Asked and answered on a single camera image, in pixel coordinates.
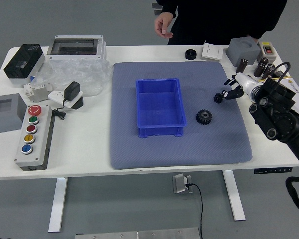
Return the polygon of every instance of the push button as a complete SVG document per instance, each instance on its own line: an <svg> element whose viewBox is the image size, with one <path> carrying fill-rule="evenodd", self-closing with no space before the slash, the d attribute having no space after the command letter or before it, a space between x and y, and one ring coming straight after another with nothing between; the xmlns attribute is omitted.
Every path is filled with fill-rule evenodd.
<svg viewBox="0 0 299 239"><path fill-rule="evenodd" d="M267 54L272 54L273 51L271 50L271 48L269 46L265 46L265 51Z"/></svg>
<svg viewBox="0 0 299 239"><path fill-rule="evenodd" d="M25 143L33 143L35 141L35 137L32 134L27 134L23 140Z"/></svg>
<svg viewBox="0 0 299 239"><path fill-rule="evenodd" d="M29 125L27 128L26 128L26 132L27 133L36 133L37 131L37 127L33 124Z"/></svg>
<svg viewBox="0 0 299 239"><path fill-rule="evenodd" d="M39 118L37 116L31 116L29 118L29 124L38 124L39 123Z"/></svg>
<svg viewBox="0 0 299 239"><path fill-rule="evenodd" d="M22 149L21 152L24 154L30 154L33 151L33 147L30 144L25 144Z"/></svg>
<svg viewBox="0 0 299 239"><path fill-rule="evenodd" d="M34 105L29 107L28 113L31 116L38 116L39 114L41 114L41 106Z"/></svg>

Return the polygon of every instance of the red button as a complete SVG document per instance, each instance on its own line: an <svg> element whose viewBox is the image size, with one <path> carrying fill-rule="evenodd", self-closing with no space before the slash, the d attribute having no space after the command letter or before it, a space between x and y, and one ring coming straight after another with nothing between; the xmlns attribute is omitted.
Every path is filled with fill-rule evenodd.
<svg viewBox="0 0 299 239"><path fill-rule="evenodd" d="M39 114L41 114L41 106L38 105L31 106L28 109L28 113L31 116L38 116Z"/></svg>
<svg viewBox="0 0 299 239"><path fill-rule="evenodd" d="M37 128L35 125L31 124L26 128L26 132L27 133L36 133Z"/></svg>

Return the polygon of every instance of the table leg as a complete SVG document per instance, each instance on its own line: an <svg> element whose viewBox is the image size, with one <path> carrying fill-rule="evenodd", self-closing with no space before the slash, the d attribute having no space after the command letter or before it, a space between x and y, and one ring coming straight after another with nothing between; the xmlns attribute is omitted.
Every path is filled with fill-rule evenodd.
<svg viewBox="0 0 299 239"><path fill-rule="evenodd" d="M49 225L49 233L61 231L64 199L68 178L57 178Z"/></svg>
<svg viewBox="0 0 299 239"><path fill-rule="evenodd" d="M246 220L233 170L223 170L227 193L235 221Z"/></svg>

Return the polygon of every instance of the black ring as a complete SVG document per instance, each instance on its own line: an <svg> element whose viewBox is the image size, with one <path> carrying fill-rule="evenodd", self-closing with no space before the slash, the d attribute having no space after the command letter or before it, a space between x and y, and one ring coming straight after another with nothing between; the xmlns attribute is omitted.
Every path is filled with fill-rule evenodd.
<svg viewBox="0 0 299 239"><path fill-rule="evenodd" d="M185 58L187 60L194 60L197 56L197 53L195 50L193 49L188 49L187 51L185 51Z"/></svg>

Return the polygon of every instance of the black jacket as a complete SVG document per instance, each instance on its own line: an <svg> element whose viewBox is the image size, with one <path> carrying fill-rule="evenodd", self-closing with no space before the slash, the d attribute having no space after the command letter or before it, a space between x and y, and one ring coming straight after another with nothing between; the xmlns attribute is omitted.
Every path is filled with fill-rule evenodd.
<svg viewBox="0 0 299 239"><path fill-rule="evenodd" d="M229 44L247 35L259 39L275 28L287 0L156 0L178 16L171 45Z"/></svg>

